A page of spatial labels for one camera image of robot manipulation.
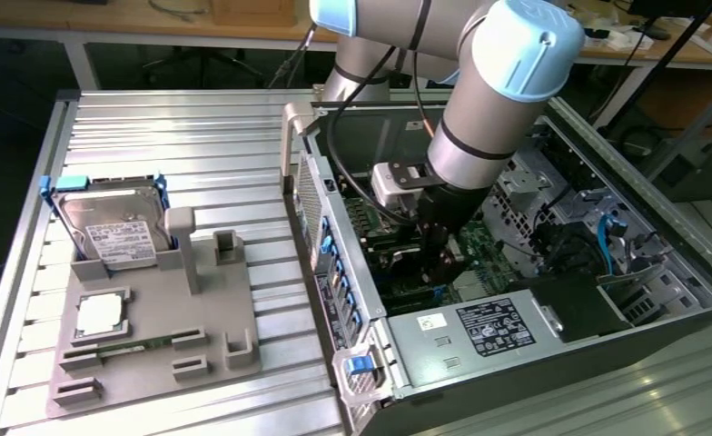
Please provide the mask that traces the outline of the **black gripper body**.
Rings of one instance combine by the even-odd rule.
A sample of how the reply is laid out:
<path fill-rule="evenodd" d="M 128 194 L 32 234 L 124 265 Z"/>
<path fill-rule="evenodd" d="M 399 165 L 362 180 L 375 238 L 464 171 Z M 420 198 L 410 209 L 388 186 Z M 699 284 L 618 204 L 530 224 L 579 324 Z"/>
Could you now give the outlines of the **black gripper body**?
<path fill-rule="evenodd" d="M 491 187 L 467 190 L 451 184 L 430 186 L 418 201 L 418 228 L 426 237 L 459 234 L 471 221 Z"/>

